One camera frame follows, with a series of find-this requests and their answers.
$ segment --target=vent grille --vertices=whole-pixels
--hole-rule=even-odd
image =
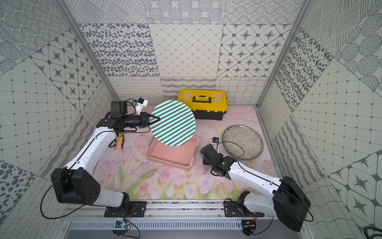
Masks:
[[[190,229],[241,229],[241,220],[221,219],[221,220],[130,220],[140,230],[190,230]],[[111,230],[115,227],[116,220],[73,220],[71,230]]]

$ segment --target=metal base plate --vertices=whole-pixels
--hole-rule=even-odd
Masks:
[[[226,218],[243,217],[243,216],[253,218],[253,213],[248,210],[245,212],[245,215],[242,215],[239,212],[238,205],[235,201],[233,202],[226,201],[226,202],[223,202],[223,205],[224,205],[224,215]],[[256,215],[258,218],[264,217],[264,213],[256,212]]]
[[[126,212],[122,208],[114,208],[114,207],[106,207],[106,211],[104,217],[106,218],[115,218],[120,216],[129,216],[132,218],[142,218],[144,216],[144,212],[146,211],[147,202],[144,201],[130,201],[132,214],[130,216],[130,212]]]

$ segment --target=table surface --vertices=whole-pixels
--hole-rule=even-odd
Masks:
[[[143,111],[151,113],[153,109],[154,106],[147,106]],[[213,137],[218,137],[221,141],[223,131],[236,124],[254,129],[264,143],[264,150],[258,158],[241,162],[259,172],[277,177],[252,106],[229,106],[223,120],[196,120],[194,135],[199,137],[198,151],[209,144]],[[123,149],[107,148],[96,166],[93,177],[102,187],[127,192],[130,199],[134,200],[237,199],[245,190],[261,194],[240,182],[211,175],[202,164],[199,153],[196,154],[190,171],[148,160],[144,152],[151,138],[151,132],[125,134]],[[220,153],[227,156],[228,153],[222,145],[219,147]]]

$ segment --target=striped circle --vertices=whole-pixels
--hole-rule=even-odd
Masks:
[[[195,116],[192,110],[180,101],[160,103],[151,114],[160,117],[160,121],[150,128],[154,137],[162,144],[179,146],[187,143],[194,135]]]

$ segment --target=patterned tile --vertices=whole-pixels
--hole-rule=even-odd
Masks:
[[[223,24],[226,0],[144,0],[149,23]]]
[[[51,238],[59,220],[46,220],[40,213],[40,202],[52,183],[41,177],[31,182],[29,189],[20,198],[13,210],[0,226],[1,238]],[[57,201],[54,190],[49,190],[42,204],[42,210],[49,217],[61,216],[67,204]]]
[[[0,82],[0,160],[36,174],[79,112],[29,58]]]
[[[300,28],[275,78],[292,112],[332,58],[329,52]]]
[[[149,104],[165,101],[159,77],[109,77],[120,100],[143,98]]]
[[[224,23],[292,24],[303,0],[227,0]]]
[[[291,115],[272,140],[283,173],[305,187],[326,177],[322,164]]]
[[[57,89],[81,111],[101,80],[71,30],[61,34],[30,58]]]
[[[374,0],[315,0],[301,28],[330,54],[335,55],[373,2]]]
[[[94,128],[82,115],[79,115],[42,167],[38,176],[50,180],[50,174],[54,169],[63,168],[78,154],[94,133]]]
[[[20,202],[24,192],[28,190],[35,175],[26,172],[18,167],[0,161],[0,186],[2,194],[0,195],[0,228],[7,216]]]
[[[66,0],[78,23],[147,23],[143,0]]]
[[[221,25],[150,24],[161,77],[216,77]]]
[[[0,25],[31,55],[69,29],[53,1],[3,1]]]
[[[95,127],[100,119],[104,118],[106,113],[110,111],[110,102],[112,96],[109,90],[101,81],[98,89],[90,97],[89,103],[84,105],[81,114],[90,123],[91,127]]]
[[[225,24],[218,76],[270,76],[291,25]]]
[[[147,24],[80,24],[108,76],[159,76]]]
[[[337,194],[359,228],[382,226],[382,150],[329,175]]]
[[[382,98],[335,59],[293,115],[330,173],[382,148]]]
[[[215,90],[216,78],[208,77],[161,77],[165,100],[177,100],[181,89]]]
[[[303,192],[311,202],[314,221],[310,225],[315,238],[363,238],[328,177],[303,188]]]
[[[267,80],[267,77],[218,77],[216,90],[226,92],[228,104],[256,105]]]
[[[377,1],[345,41],[336,58],[382,97],[382,5]]]
[[[28,55],[16,41],[0,26],[0,75],[14,67]]]
[[[261,103],[260,112],[268,135],[272,140],[292,114],[275,81],[272,81],[269,86],[267,94]]]

